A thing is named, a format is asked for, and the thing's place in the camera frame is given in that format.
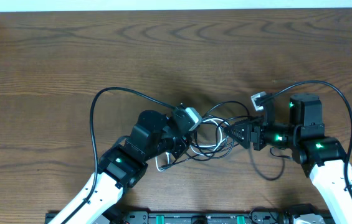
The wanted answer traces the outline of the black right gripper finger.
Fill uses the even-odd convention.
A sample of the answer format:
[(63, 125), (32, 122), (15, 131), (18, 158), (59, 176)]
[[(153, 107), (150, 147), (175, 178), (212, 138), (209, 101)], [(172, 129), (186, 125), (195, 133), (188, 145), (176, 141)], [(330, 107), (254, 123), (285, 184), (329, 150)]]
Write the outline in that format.
[(263, 117), (262, 116), (256, 116), (256, 117), (249, 117), (246, 119), (242, 119), (240, 121), (238, 121), (239, 124), (242, 123), (261, 123), (263, 121)]
[(233, 124), (224, 128), (224, 132), (244, 149), (250, 149), (252, 125), (249, 123)]

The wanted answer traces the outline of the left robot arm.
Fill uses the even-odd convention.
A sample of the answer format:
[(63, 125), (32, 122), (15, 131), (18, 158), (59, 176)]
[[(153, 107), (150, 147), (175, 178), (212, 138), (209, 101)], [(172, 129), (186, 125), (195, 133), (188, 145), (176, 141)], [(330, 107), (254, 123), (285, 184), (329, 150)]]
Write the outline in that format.
[(131, 134), (103, 154), (83, 189), (51, 222), (93, 223), (144, 176), (148, 160), (164, 152), (181, 157), (201, 121), (194, 108), (175, 109), (170, 117), (143, 111)]

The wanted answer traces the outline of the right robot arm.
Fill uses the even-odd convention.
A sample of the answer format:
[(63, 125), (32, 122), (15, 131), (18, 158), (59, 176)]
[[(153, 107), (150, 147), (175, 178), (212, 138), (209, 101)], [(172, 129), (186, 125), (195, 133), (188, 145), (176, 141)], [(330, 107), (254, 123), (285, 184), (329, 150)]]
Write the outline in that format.
[(275, 122), (271, 102), (259, 105), (265, 97), (261, 92), (251, 98), (256, 110), (265, 111), (263, 116), (238, 121), (224, 132), (245, 149), (291, 149), (293, 160), (317, 188), (335, 223), (352, 223), (352, 166), (339, 140), (325, 136), (319, 96), (292, 95), (287, 124)]

